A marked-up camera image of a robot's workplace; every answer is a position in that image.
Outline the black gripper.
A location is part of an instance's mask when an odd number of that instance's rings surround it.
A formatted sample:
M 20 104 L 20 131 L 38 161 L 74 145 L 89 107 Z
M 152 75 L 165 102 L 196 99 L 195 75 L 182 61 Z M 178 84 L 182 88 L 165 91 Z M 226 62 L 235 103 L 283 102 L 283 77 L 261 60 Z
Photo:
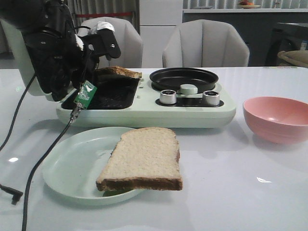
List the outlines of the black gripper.
M 82 41 L 63 0 L 2 0 L 0 18 L 21 33 L 40 88 L 54 101 L 93 79 L 95 56 L 121 56 L 112 24 L 99 21 Z

